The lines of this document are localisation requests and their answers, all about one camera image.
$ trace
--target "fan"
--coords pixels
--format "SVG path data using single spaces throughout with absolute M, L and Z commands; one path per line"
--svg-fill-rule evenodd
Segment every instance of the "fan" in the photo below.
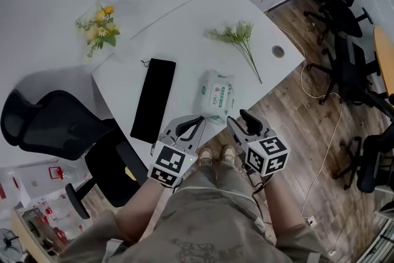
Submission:
M 8 229 L 0 229 L 0 253 L 12 261 L 22 257 L 22 245 L 19 237 Z

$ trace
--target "forearm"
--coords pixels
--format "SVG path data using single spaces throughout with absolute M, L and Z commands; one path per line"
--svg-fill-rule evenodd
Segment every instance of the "forearm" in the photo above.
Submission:
M 115 215 L 116 224 L 133 243 L 141 238 L 155 211 L 164 187 L 148 179 Z
M 280 174 L 276 174 L 268 182 L 265 197 L 276 237 L 305 223 Z

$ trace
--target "person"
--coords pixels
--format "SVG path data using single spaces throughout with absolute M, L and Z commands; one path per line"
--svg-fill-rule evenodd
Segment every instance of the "person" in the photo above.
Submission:
M 211 150 L 200 151 L 199 168 L 169 198 L 145 239 L 140 240 L 164 190 L 152 179 L 116 215 L 105 211 L 61 253 L 59 262 L 329 262 L 279 174 L 264 188 L 274 246 L 265 238 L 251 186 L 235 169 L 235 149 L 224 146 L 221 157 L 216 177 Z M 114 239 L 122 243 L 109 256 Z

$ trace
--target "shirt sleeve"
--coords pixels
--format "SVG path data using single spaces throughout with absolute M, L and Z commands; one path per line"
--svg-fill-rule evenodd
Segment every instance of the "shirt sleeve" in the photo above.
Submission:
M 101 263 L 111 239 L 126 240 L 111 211 L 104 211 L 97 222 L 72 241 L 59 255 L 59 263 Z
M 280 235 L 276 248 L 289 256 L 294 263 L 330 262 L 315 231 L 307 225 L 298 225 L 288 233 Z

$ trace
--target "wet wipes package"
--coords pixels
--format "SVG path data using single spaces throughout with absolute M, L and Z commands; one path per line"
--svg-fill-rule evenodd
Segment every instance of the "wet wipes package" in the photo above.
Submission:
M 217 124 L 224 124 L 234 105 L 234 76 L 207 71 L 201 88 L 201 114 Z

